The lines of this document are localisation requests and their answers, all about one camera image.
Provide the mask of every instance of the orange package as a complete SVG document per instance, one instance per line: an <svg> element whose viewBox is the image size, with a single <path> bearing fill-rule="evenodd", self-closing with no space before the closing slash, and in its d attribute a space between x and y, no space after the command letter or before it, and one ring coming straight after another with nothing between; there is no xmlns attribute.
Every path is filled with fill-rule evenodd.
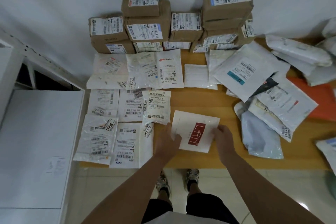
<svg viewBox="0 0 336 224"><path fill-rule="evenodd" d="M287 79L318 103L318 107L308 117L336 121L336 99L334 90L329 84L325 83L311 87L303 79L294 77Z"/></svg>

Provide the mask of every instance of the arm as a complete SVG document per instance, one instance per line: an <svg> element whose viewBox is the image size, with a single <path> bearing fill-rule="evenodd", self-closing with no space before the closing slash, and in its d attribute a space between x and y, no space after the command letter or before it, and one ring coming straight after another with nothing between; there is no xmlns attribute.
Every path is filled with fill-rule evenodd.
<svg viewBox="0 0 336 224"><path fill-rule="evenodd" d="M214 134L220 160L228 169L256 223L323 224L236 153L232 133L227 126L219 125Z"/></svg>
<svg viewBox="0 0 336 224"><path fill-rule="evenodd" d="M168 123L156 140L154 156L97 205L82 224L141 223L160 172L181 143L179 135L172 140L170 130Z"/></svg>

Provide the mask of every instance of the forearm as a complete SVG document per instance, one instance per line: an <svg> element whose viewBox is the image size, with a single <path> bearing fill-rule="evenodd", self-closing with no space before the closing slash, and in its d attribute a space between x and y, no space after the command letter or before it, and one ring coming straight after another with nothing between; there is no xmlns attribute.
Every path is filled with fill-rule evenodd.
<svg viewBox="0 0 336 224"><path fill-rule="evenodd" d="M164 165L162 160L152 157L97 205L82 224L141 223L156 180Z"/></svg>
<svg viewBox="0 0 336 224"><path fill-rule="evenodd" d="M255 171L238 154L229 156L224 165L256 223L323 224Z"/></svg>

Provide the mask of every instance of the person's hand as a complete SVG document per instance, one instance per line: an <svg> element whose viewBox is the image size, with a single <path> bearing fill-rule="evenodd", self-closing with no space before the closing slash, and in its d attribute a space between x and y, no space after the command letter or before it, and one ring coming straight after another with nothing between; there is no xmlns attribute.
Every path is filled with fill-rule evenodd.
<svg viewBox="0 0 336 224"><path fill-rule="evenodd" d="M230 129L225 125L218 125L212 131L215 135L217 150L220 161L225 165L225 162L236 154L233 146L233 137Z"/></svg>
<svg viewBox="0 0 336 224"><path fill-rule="evenodd" d="M166 165L176 155L182 140L180 135L176 135L175 140L170 135L171 124L168 123L161 130L159 138L155 142L154 157L162 161L163 165Z"/></svg>

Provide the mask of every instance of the tiled floor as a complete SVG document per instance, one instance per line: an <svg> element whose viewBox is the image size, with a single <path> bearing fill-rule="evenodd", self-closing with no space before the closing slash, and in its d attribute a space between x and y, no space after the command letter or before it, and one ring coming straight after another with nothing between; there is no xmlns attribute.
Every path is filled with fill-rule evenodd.
<svg viewBox="0 0 336 224"><path fill-rule="evenodd" d="M322 171L258 170L283 192L308 209L325 224L336 220L336 200L330 195ZM123 183L135 170L78 169L67 216L67 224L77 224L111 191ZM172 191L174 211L185 213L187 193L183 188L182 170L165 170ZM255 223L225 169L203 169L199 174L199 188L204 193L220 197L236 219L244 224Z"/></svg>

